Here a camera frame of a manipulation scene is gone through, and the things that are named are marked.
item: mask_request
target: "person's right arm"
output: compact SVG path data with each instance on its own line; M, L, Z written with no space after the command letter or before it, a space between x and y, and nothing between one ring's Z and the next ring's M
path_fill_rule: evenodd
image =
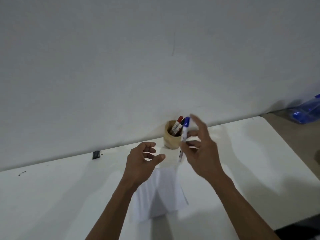
M194 171L210 183L221 200L240 240L279 239L270 226L235 188L224 173L217 144L211 140L208 128L197 116L190 115L199 130L188 132L188 137L198 136L199 141L181 143L181 149Z

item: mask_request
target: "brown floor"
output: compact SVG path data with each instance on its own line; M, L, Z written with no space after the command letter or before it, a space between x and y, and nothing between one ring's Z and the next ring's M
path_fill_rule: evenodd
M320 120L310 124L290 121L287 111L262 115L320 180Z

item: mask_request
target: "forearm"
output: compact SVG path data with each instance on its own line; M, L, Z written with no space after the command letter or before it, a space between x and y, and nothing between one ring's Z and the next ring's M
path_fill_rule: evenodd
M123 222L135 191L136 187L131 182L121 180L86 240L119 239Z
M208 180L221 200L240 240L279 239L270 226L235 188L227 176L217 183Z

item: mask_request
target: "blue marker cap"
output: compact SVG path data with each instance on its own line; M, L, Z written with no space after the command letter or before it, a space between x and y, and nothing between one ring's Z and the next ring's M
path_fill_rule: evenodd
M183 126L188 128L189 127L189 121L190 121L190 117L186 117Z

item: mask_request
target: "blue marker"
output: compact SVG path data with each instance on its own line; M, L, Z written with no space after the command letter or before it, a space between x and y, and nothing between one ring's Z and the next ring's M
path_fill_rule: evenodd
M185 121L184 121L184 125L182 127L182 136L181 136L181 141L182 142L186 142L186 140L187 140L188 129L189 129L189 121L190 121L190 117L186 117ZM182 156L183 156L183 151L180 149L179 162L182 161Z

